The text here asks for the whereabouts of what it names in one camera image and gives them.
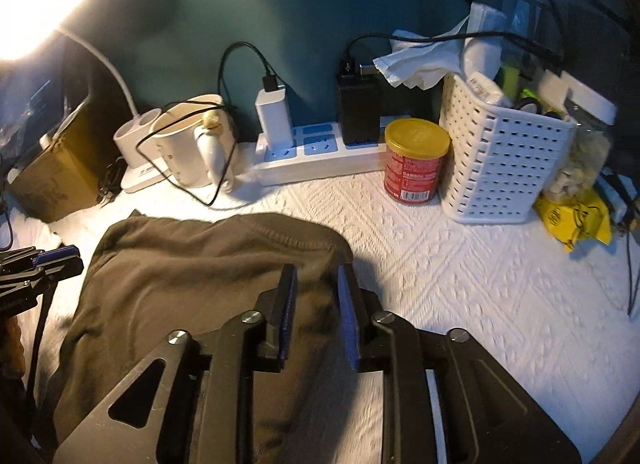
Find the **person's left hand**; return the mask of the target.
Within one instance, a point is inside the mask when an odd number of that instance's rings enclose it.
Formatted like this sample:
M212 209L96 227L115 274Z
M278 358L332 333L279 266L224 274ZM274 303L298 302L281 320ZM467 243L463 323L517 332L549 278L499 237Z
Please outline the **person's left hand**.
M1 320L0 327L0 368L6 378L22 378L26 372L22 330L17 317Z

